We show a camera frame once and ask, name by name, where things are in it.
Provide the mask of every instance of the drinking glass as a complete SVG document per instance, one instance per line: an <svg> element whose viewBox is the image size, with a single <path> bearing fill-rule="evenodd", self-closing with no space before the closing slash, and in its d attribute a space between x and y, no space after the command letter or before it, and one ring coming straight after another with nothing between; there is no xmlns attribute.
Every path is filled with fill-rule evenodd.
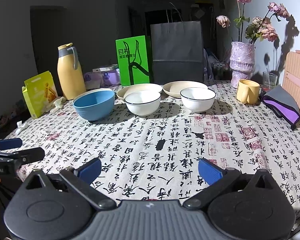
<svg viewBox="0 0 300 240"><path fill-rule="evenodd" d="M262 83L262 91L269 92L274 89L277 85L278 76L276 74L264 72L263 73L263 83Z"/></svg>

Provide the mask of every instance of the table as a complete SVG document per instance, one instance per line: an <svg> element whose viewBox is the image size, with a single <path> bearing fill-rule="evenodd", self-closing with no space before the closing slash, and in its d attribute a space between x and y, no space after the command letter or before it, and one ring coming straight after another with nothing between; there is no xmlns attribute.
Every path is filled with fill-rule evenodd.
<svg viewBox="0 0 300 240"><path fill-rule="evenodd" d="M92 186L118 203L122 199L187 198L207 187L198 160L254 174L268 169L295 209L300 228L300 125L291 131L264 104L243 105L226 81L210 84L217 94L213 107L199 115L180 99L162 93L159 110L150 117L131 114L116 100L111 115L90 123L78 116L71 102L56 114L29 119L19 137L21 149L42 147L43 161L23 166L22 180L33 169L58 173L78 168L98 157L102 173Z"/></svg>

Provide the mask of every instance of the blue bowl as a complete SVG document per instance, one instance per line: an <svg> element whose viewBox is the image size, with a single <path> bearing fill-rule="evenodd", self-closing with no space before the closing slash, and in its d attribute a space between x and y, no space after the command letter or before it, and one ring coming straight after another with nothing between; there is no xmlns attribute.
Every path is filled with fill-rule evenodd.
<svg viewBox="0 0 300 240"><path fill-rule="evenodd" d="M76 97L73 106L85 120L97 121L109 115L114 107L113 91L93 90Z"/></svg>

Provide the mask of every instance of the bottle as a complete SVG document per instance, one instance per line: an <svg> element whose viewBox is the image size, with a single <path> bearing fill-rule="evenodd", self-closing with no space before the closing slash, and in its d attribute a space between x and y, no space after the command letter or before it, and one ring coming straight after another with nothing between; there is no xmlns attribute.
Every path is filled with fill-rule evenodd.
<svg viewBox="0 0 300 240"><path fill-rule="evenodd" d="M58 76L61 89L66 100L72 100L87 91L77 50L72 43L59 46L58 50Z"/></svg>

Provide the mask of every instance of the crumpled paper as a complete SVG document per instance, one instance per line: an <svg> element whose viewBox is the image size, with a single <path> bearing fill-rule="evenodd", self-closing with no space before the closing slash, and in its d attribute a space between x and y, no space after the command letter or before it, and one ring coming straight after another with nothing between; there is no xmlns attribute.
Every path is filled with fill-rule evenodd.
<svg viewBox="0 0 300 240"><path fill-rule="evenodd" d="M16 135L19 135L23 130L27 129L29 124L27 122L22 123L22 121L17 122L18 129L16 130Z"/></svg>
<svg viewBox="0 0 300 240"><path fill-rule="evenodd" d="M60 109L63 109L63 104L66 102L64 97L58 98L53 102L54 108L50 110L51 114L58 112Z"/></svg>

